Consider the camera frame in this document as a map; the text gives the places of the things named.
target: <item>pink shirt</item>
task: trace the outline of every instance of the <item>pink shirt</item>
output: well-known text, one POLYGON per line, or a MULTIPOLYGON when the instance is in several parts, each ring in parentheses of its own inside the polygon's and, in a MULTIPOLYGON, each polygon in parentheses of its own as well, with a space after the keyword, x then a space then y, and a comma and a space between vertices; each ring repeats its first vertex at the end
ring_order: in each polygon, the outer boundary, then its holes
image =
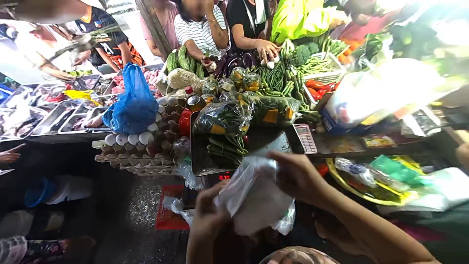
MULTIPOLYGON (((166 34, 166 37, 168 38, 169 46, 172 49, 179 48, 179 41, 177 40, 176 37, 176 31, 174 29, 174 18, 176 17, 177 14, 179 14, 176 4, 174 4, 171 1, 168 1, 170 3, 170 7, 168 9, 168 21, 166 22, 166 25, 163 27, 163 30, 166 34)), ((142 30, 144 32, 144 37, 145 39, 153 39, 150 33, 150 30, 148 30, 147 25, 145 24, 144 18, 140 16, 140 24, 142 25, 142 30)))

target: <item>yellow-green bag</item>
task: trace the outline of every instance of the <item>yellow-green bag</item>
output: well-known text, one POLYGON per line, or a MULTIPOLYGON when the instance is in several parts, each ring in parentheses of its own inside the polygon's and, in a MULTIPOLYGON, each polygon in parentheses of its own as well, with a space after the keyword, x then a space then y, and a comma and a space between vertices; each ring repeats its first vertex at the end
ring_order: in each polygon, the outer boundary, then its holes
POLYGON ((329 29, 336 7, 322 8, 323 0, 280 0, 273 16, 270 41, 315 37, 329 29))

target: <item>white basket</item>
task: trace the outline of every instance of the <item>white basket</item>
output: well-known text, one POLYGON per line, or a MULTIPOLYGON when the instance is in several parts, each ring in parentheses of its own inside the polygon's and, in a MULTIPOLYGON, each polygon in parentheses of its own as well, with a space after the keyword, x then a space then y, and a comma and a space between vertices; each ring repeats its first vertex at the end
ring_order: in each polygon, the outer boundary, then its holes
POLYGON ((342 64, 337 60, 337 58, 332 53, 327 53, 326 54, 325 52, 321 52, 321 53, 313 54, 313 55, 311 55, 311 57, 323 58, 324 55, 326 55, 327 58, 332 60, 332 64, 333 64, 335 70, 330 71, 330 72, 323 72, 323 73, 306 75, 304 77, 305 81, 313 79, 313 80, 319 81, 323 84, 328 84, 328 83, 331 83, 331 82, 337 82, 337 81, 341 80, 342 77, 345 75, 345 73, 347 71, 345 70, 345 68, 342 66, 342 64))

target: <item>broccoli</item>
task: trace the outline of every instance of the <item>broccoli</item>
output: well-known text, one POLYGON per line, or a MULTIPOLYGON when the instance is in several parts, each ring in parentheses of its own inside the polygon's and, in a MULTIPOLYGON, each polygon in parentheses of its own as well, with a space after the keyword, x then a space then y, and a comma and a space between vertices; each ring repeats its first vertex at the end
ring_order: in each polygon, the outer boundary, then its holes
POLYGON ((293 52, 293 65, 299 67, 302 64, 305 64, 310 58, 311 52, 305 45, 299 45, 295 48, 293 52))
POLYGON ((310 42, 310 43, 306 44, 306 46, 308 47, 308 49, 310 49, 311 54, 316 54, 316 53, 319 52, 319 47, 314 42, 310 42))

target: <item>calculator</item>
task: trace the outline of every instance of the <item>calculator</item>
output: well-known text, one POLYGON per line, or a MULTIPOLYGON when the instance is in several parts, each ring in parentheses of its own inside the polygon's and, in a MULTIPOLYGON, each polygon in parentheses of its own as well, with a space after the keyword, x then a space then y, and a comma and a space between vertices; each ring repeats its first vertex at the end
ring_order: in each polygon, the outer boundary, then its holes
POLYGON ((304 153, 316 154, 318 150, 314 144, 313 137, 311 135, 310 127, 307 124, 294 124, 296 134, 300 138, 301 144, 303 145, 304 153))

